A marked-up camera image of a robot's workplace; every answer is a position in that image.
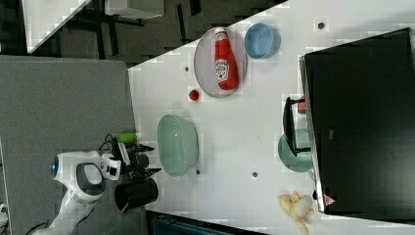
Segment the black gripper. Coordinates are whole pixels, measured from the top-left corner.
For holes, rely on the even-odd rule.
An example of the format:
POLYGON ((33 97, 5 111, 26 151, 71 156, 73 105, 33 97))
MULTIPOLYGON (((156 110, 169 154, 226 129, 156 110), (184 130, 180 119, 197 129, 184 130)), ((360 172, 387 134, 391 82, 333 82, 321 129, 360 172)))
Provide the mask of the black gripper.
POLYGON ((151 177, 161 168, 147 168, 149 165, 149 157, 146 152, 154 151, 155 148, 143 144, 126 144, 124 153, 129 159, 129 163, 125 164, 124 172, 129 179, 145 179, 151 177))

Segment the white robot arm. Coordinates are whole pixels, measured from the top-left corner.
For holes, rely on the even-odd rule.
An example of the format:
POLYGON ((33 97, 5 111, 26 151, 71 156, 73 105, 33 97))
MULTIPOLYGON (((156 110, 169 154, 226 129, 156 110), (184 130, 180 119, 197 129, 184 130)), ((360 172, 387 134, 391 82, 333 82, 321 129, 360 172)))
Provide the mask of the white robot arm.
POLYGON ((115 203, 121 212, 154 202, 159 195, 153 175, 160 169, 132 164, 125 150, 119 154, 101 151, 66 152, 51 164, 52 178, 66 187, 60 210, 51 224, 34 227, 26 235, 70 235, 100 201, 109 181, 126 176, 115 188, 115 203))

